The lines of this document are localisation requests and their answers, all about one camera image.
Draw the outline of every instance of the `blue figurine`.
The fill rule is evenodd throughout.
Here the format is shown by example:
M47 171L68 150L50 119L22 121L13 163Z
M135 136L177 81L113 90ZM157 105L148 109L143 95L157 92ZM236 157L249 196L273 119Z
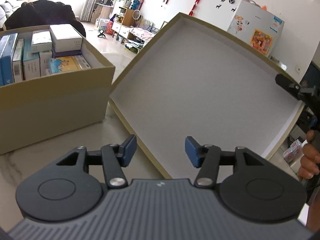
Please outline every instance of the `blue figurine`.
M136 9L138 8L139 4L140 4L140 1L139 1L139 0L134 0L134 1L132 1L131 8L130 8L130 9L136 10Z

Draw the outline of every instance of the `refrigerator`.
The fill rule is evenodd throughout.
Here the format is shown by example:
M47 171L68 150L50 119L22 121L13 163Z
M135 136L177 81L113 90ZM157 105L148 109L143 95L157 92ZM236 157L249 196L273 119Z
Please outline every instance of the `refrigerator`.
M270 57L280 38L284 21L260 6L241 0L228 33L236 36L263 55Z

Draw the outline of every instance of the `fingernail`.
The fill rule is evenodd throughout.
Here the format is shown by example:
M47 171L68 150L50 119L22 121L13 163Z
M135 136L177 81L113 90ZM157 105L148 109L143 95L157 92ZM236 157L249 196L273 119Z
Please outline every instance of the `fingernail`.
M311 179L313 177L313 174L312 173L308 173L307 177L308 177L308 179Z

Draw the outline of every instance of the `human hand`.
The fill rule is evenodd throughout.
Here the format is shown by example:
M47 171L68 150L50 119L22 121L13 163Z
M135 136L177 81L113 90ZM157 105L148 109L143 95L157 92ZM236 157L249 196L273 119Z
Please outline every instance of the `human hand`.
M320 163L320 153L311 145L315 133L310 130L307 133L308 143L303 147L303 156L300 160L300 168L298 170L299 179L311 179L314 175L320 173L317 163Z

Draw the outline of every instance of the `orange poster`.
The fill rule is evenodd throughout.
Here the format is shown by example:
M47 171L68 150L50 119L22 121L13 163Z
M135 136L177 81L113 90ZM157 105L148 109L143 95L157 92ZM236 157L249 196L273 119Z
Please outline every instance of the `orange poster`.
M261 52L263 55L266 55L269 52L272 40L272 37L268 34L255 29L250 41L250 46Z

